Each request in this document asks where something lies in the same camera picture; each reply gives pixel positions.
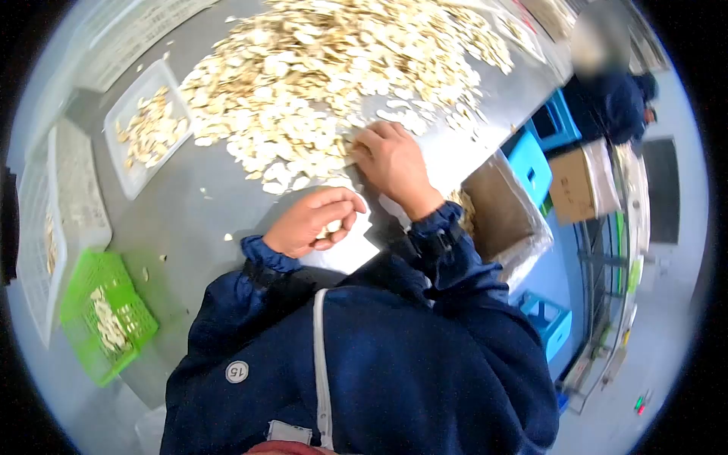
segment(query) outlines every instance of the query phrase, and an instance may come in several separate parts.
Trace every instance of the label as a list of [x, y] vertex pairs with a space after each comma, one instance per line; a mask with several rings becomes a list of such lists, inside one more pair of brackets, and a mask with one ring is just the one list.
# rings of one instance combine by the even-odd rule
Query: label
[[225, 368], [225, 379], [230, 384], [237, 384], [243, 382], [248, 377], [249, 367], [248, 364], [241, 360], [235, 360], [233, 363]]

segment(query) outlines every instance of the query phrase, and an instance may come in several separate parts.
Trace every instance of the right hand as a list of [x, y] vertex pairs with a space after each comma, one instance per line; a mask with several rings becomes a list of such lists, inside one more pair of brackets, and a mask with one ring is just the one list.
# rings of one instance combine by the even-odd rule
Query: right hand
[[354, 139], [354, 158], [367, 179], [418, 221], [445, 203], [430, 185], [422, 152], [397, 122], [374, 122]]

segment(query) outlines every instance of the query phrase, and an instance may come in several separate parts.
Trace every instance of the navy blue jacket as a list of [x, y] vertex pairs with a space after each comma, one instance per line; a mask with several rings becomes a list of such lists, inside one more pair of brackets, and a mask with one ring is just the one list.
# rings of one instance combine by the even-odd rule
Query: navy blue jacket
[[[412, 243], [447, 231], [461, 213], [446, 203], [413, 224]], [[288, 280], [297, 260], [259, 236], [242, 248], [268, 274], [230, 272], [207, 287], [188, 354], [167, 383], [162, 454], [240, 455], [266, 440], [273, 419], [313, 429], [312, 445], [320, 441], [312, 294], [296, 294]], [[555, 392], [539, 335], [507, 305], [500, 265], [483, 264], [466, 234], [416, 264], [384, 251], [325, 296], [336, 451], [545, 451], [558, 430]], [[250, 369], [239, 384], [225, 375], [235, 360]]]
[[620, 145], [642, 139], [645, 103], [657, 85], [651, 74], [611, 72], [588, 80], [573, 76], [562, 92], [583, 142], [607, 137]]

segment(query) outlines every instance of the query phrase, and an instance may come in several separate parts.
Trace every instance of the left hand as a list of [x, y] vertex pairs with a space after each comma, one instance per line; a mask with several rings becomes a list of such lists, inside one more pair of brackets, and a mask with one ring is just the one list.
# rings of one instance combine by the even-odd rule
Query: left hand
[[[354, 226], [357, 213], [366, 213], [364, 201], [348, 188], [328, 187], [311, 193], [285, 212], [263, 236], [273, 251], [298, 259], [313, 250], [324, 251], [343, 240]], [[328, 238], [316, 236], [331, 221], [341, 229]]]

